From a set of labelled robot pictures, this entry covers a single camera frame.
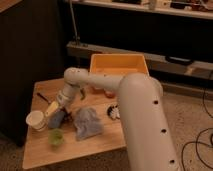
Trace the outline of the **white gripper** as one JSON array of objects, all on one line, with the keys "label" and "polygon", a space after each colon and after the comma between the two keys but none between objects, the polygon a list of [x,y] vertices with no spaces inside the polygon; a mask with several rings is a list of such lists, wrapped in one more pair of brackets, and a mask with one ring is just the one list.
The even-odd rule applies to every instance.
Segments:
[{"label": "white gripper", "polygon": [[60,107],[65,107],[74,100],[74,89],[64,87],[56,96],[57,101],[53,101],[45,111],[45,116],[50,117]]}]

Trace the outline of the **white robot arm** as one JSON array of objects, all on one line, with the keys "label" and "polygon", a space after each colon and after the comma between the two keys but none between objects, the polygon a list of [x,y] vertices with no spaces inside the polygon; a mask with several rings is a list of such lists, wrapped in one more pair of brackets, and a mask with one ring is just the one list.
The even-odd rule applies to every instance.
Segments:
[{"label": "white robot arm", "polygon": [[181,171],[163,109],[163,88],[157,79],[140,72],[109,75],[68,68],[56,96],[57,107],[71,104],[86,85],[117,95],[131,171]]}]

